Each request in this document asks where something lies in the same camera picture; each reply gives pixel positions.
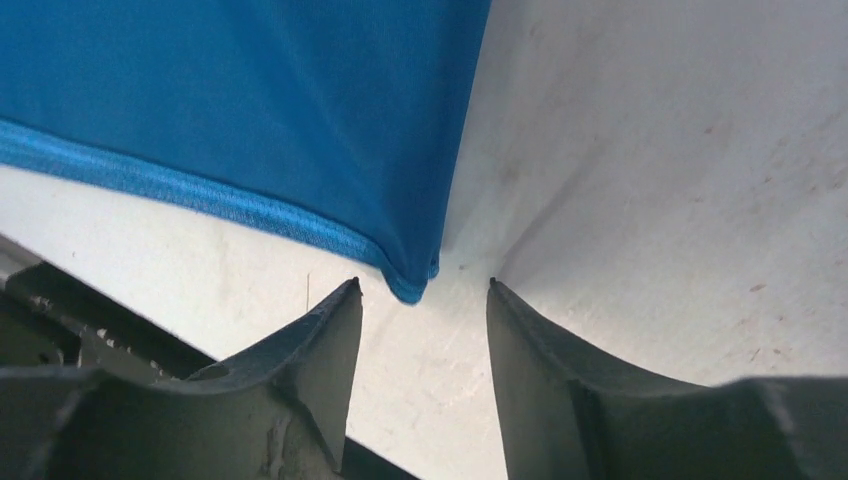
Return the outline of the blue cloth napkin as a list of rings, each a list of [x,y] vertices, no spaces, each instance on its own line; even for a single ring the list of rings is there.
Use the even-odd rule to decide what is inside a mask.
[[[439,270],[486,1],[5,1],[4,164]]]

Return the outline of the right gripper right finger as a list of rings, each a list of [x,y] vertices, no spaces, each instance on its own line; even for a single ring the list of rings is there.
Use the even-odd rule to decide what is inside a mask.
[[[650,372],[492,280],[487,337],[512,479],[843,479],[847,381],[715,387]]]

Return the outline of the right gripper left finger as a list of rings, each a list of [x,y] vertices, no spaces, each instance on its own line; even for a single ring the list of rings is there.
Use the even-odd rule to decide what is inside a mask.
[[[1,372],[5,479],[337,479],[362,328],[357,279],[185,380]]]

